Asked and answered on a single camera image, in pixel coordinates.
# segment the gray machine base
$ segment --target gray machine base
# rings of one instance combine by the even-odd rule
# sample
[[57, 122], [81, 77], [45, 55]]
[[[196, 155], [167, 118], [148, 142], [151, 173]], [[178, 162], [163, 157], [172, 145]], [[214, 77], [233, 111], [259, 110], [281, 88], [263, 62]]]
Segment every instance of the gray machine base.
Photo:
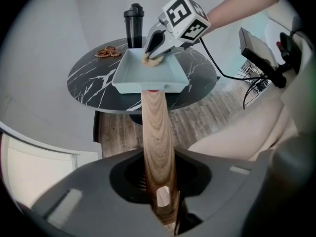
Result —
[[[282, 191], [286, 195], [290, 194], [286, 188], [299, 187], [313, 171], [312, 163], [315, 162], [313, 146], [302, 139], [296, 139], [291, 143], [280, 147], [278, 153], [271, 151], [260, 153], [255, 162], [176, 150], [176, 155], [179, 157], [202, 162], [211, 173], [210, 181], [198, 196], [183, 198], [187, 213], [198, 218], [200, 224], [181, 235], [184, 237], [243, 236], [247, 222], [255, 219], [258, 211], [263, 211], [262, 205], [264, 208], [269, 208], [269, 203], [260, 202], [267, 199], [271, 201], [269, 187], [273, 187], [277, 193], [273, 195], [274, 198], [282, 199]], [[297, 150], [298, 144], [305, 145], [306, 148], [303, 151], [301, 148]], [[298, 151], [299, 159], [294, 157]], [[33, 205], [32, 211], [27, 208], [24, 210], [48, 234], [52, 234], [53, 231], [56, 235], [56, 232], [62, 230], [59, 236], [66, 232], [78, 237], [167, 237], [168, 232], [153, 214], [150, 204], [128, 201], [133, 198], [123, 198], [114, 190], [113, 183], [111, 184], [115, 182], [116, 175], [110, 180], [111, 171], [115, 166], [129, 158], [141, 157], [142, 154], [142, 149], [133, 150], [84, 165], [43, 194]], [[278, 190], [280, 183], [284, 187]], [[46, 228], [45, 220], [71, 189], [82, 192], [80, 201], [72, 209], [71, 214], [65, 213], [65, 220], [59, 226], [59, 230], [48, 223], [49, 226]]]

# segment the wooden handle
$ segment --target wooden handle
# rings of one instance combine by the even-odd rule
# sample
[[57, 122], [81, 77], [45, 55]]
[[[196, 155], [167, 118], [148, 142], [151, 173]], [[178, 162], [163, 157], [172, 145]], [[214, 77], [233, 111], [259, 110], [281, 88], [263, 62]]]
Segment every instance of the wooden handle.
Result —
[[[142, 91], [144, 158], [147, 191], [154, 213], [164, 224], [176, 222], [179, 191], [167, 102], [163, 91]], [[169, 204], [158, 205], [157, 190], [169, 189]]]

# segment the round table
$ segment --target round table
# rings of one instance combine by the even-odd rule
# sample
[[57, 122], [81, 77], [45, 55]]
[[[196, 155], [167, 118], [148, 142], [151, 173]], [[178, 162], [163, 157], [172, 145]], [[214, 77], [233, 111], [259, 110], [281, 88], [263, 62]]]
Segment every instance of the round table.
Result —
[[[119, 57], [97, 58], [95, 54], [102, 48], [114, 46], [122, 52]], [[85, 54], [71, 69], [68, 91], [83, 105], [98, 111], [115, 114], [141, 114], [140, 94], [120, 94], [112, 86], [112, 78], [124, 52], [128, 49], [126, 39], [118, 39], [96, 47]], [[169, 110], [178, 109], [204, 98], [215, 86], [216, 72], [212, 64], [192, 48], [172, 50], [190, 84], [181, 93], [167, 93]]]

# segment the plastic tray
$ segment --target plastic tray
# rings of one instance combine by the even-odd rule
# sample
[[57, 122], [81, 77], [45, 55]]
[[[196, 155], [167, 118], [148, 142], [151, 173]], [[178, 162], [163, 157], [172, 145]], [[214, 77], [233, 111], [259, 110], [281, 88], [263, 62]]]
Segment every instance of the plastic tray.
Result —
[[128, 49], [114, 74], [112, 85], [119, 93], [141, 93], [142, 90], [157, 89], [166, 93], [180, 93], [189, 80], [176, 57], [169, 53], [154, 68], [143, 66], [142, 48]]

